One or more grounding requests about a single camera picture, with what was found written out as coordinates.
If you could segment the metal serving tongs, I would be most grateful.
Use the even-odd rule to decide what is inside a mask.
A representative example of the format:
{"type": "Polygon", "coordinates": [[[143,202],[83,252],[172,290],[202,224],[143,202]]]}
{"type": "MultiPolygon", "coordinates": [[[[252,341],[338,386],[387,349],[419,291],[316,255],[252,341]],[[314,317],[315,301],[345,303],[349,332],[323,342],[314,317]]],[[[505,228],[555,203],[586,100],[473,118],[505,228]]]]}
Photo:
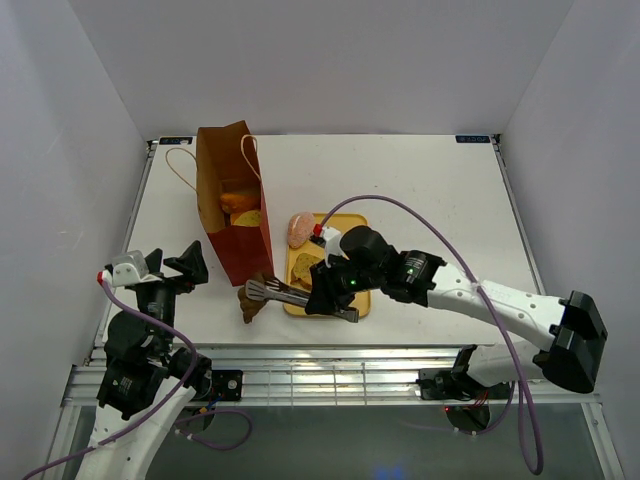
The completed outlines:
{"type": "Polygon", "coordinates": [[[335,306],[326,300],[313,302],[309,307],[309,301],[315,300],[309,292],[288,286],[277,279],[267,280],[265,283],[247,280],[244,290],[246,297],[252,301],[273,300],[301,307],[308,315],[333,316],[350,323],[359,321],[359,311],[355,307],[335,306]]]}

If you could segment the brown chocolate croissant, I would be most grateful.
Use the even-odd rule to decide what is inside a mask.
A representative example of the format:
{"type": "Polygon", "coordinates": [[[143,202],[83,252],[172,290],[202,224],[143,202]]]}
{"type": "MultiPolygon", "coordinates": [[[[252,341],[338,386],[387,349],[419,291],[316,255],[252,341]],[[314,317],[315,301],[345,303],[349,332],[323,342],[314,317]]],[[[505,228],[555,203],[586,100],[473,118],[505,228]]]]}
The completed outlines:
{"type": "MultiPolygon", "coordinates": [[[[256,272],[250,277],[250,279],[258,283],[265,284],[267,281],[273,280],[274,276],[269,273],[256,272]]],[[[265,307],[267,303],[266,300],[255,301],[249,299],[246,294],[245,285],[238,290],[237,298],[245,324],[250,324],[253,321],[253,318],[265,307]]]]}

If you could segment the flower shaped golden bread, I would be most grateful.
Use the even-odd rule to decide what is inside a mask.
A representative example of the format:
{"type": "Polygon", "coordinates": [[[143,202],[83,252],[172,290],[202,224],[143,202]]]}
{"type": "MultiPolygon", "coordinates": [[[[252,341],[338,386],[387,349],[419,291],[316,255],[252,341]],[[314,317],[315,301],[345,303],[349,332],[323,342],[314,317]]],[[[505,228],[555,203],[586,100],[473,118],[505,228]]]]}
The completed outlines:
{"type": "Polygon", "coordinates": [[[224,192],[219,197],[219,205],[222,211],[228,215],[256,210],[261,205],[261,191],[259,189],[243,189],[224,192]]]}

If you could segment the orange oval bread loaf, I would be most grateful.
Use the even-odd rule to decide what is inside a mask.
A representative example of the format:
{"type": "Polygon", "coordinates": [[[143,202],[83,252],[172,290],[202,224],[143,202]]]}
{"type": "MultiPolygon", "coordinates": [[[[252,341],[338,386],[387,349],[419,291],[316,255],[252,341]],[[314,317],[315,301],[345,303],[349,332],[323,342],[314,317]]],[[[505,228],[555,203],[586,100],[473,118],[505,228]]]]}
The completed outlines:
{"type": "Polygon", "coordinates": [[[232,213],[230,215],[230,222],[232,226],[259,227],[261,220],[261,211],[258,209],[232,213]]]}

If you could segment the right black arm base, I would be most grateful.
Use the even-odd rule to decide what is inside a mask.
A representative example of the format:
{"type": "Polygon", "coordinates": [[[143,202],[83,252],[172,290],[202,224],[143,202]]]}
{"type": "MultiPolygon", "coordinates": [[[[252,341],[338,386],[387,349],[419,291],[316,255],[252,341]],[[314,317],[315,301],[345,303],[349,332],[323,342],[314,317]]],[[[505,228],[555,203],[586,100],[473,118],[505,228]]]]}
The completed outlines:
{"type": "Polygon", "coordinates": [[[469,376],[470,361],[478,349],[477,345],[462,347],[450,369],[439,370],[435,373],[428,369],[419,370],[415,383],[420,388],[421,399],[457,401],[507,399],[512,386],[510,382],[483,386],[469,376]]]}

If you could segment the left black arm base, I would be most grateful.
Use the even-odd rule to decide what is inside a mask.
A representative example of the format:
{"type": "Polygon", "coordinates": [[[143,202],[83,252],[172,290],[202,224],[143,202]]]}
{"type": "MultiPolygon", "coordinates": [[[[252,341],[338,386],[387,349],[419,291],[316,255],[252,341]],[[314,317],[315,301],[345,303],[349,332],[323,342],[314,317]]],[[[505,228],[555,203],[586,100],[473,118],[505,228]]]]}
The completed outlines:
{"type": "Polygon", "coordinates": [[[209,357],[198,355],[184,386],[195,390],[195,401],[237,402],[242,399],[243,380],[242,370],[216,369],[209,357]]]}

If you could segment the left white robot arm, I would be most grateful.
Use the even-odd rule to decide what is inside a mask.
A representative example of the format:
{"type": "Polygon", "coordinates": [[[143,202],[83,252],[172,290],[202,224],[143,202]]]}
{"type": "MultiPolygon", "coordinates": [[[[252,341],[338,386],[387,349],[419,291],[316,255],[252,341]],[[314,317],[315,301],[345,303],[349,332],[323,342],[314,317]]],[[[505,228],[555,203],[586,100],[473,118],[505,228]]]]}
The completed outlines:
{"type": "Polygon", "coordinates": [[[136,307],[119,300],[104,345],[106,370],[79,479],[143,479],[170,427],[191,400],[212,387],[210,359],[174,326],[176,299],[208,282],[199,241],[178,257],[134,250],[112,260],[97,276],[107,296],[134,292],[136,307]]]}

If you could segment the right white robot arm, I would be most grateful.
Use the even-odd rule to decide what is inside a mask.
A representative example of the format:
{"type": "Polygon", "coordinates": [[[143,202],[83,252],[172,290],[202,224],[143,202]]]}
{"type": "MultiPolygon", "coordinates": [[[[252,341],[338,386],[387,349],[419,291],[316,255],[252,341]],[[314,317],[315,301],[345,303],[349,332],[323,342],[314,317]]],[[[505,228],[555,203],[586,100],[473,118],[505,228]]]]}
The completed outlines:
{"type": "Polygon", "coordinates": [[[317,225],[311,240],[325,257],[310,270],[309,315],[343,314],[355,322],[355,295],[379,290],[399,303],[463,314],[520,337],[513,344],[463,347],[452,370],[429,382],[442,397],[474,397],[521,375],[574,393],[593,392],[608,332],[590,295],[543,296],[474,281],[438,256],[397,251],[368,226],[341,233],[317,225]]]}

